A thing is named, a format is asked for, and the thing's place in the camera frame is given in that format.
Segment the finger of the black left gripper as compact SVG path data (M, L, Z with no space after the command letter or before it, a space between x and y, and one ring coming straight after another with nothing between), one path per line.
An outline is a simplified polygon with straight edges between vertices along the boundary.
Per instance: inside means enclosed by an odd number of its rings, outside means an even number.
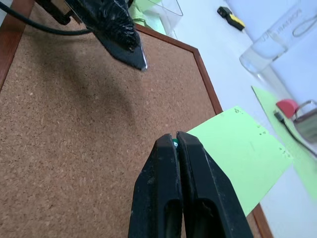
M147 69L126 0L70 0L70 8L113 58L140 71Z

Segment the clear plastic box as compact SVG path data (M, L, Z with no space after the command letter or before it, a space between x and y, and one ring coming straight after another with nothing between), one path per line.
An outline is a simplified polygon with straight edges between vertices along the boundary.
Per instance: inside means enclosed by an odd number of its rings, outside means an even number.
M132 5L137 5L142 12L148 10L161 14L168 36L177 39L174 28L183 16L177 0L133 0Z

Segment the yellow and black utility knife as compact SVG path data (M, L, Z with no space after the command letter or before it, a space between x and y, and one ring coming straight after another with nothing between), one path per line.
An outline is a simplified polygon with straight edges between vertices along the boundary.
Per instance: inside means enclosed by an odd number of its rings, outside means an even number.
M229 8L220 6L217 9L217 13L232 27L238 29L239 31L243 31L245 29L243 21L236 17Z

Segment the green paper note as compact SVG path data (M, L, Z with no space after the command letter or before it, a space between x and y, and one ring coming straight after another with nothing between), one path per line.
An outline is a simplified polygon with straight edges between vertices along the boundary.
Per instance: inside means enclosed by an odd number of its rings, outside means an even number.
M235 106L188 131L230 179L245 215L276 184L293 158L269 131Z

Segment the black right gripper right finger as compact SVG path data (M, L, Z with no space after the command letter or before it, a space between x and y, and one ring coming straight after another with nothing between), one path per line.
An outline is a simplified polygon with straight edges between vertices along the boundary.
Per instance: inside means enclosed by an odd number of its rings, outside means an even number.
M176 138L186 238L253 238L228 176L197 137Z

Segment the green notes stack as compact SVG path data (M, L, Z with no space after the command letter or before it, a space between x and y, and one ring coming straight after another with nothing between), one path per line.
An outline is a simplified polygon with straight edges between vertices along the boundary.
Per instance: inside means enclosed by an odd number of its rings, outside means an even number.
M152 29L163 35L169 35L167 29L164 26L164 18L161 14L148 10L142 12L137 5L132 5L129 8L129 13L134 23Z

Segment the red eraser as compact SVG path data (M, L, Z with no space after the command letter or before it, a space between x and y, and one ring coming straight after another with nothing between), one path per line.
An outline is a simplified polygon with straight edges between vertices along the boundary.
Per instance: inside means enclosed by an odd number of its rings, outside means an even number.
M295 114L299 105L292 99L283 99L276 103L276 106L290 119Z

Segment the large green paper sheet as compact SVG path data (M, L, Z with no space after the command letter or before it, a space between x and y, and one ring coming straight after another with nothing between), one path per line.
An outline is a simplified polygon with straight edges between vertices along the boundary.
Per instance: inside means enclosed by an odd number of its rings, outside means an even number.
M304 142L290 119L284 117L286 125L283 125L274 116L274 112L281 112L276 106L278 99L275 95L255 86L252 86L252 90L270 121L272 128L275 130L275 133L283 142L288 154L293 158L294 168L305 189L311 198L317 202L317 157L291 136L290 133L293 133L296 138Z

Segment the silver metal clip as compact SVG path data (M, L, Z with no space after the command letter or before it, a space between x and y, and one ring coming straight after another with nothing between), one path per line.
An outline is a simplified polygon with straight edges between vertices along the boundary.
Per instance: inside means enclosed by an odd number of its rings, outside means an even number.
M298 112L307 105L313 105L314 108L302 115L298 115ZM317 143L317 101L308 100L300 104L295 110L293 123L296 130L308 143Z

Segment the cork board with wooden frame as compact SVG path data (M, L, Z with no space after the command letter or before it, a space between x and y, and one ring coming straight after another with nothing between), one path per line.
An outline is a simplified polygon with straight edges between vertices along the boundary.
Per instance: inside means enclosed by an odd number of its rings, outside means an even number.
M202 52L139 26L149 68L93 35L0 24L0 238L127 238L155 140L222 112Z

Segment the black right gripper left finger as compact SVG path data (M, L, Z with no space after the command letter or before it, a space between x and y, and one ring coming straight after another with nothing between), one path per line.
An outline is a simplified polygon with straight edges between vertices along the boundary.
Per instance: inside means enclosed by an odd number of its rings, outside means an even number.
M158 138L134 185L128 238L181 238L182 192L171 134Z

